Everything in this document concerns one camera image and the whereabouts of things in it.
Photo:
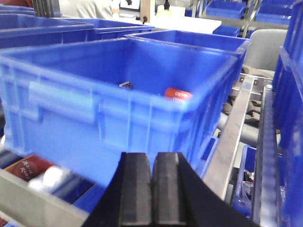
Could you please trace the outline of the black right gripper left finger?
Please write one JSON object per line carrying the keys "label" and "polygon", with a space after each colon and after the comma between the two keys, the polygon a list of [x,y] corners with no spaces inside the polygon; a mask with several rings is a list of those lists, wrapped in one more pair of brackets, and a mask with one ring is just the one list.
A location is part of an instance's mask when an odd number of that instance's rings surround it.
{"label": "black right gripper left finger", "polygon": [[151,169],[144,153],[125,153],[83,227],[150,227]]}

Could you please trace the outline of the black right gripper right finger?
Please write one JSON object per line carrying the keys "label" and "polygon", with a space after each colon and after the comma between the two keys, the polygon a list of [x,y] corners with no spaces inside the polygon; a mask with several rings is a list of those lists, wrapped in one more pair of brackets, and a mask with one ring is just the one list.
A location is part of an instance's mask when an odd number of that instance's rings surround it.
{"label": "black right gripper right finger", "polygon": [[218,198],[182,153],[158,153],[152,183],[153,224],[156,227],[256,226]]}

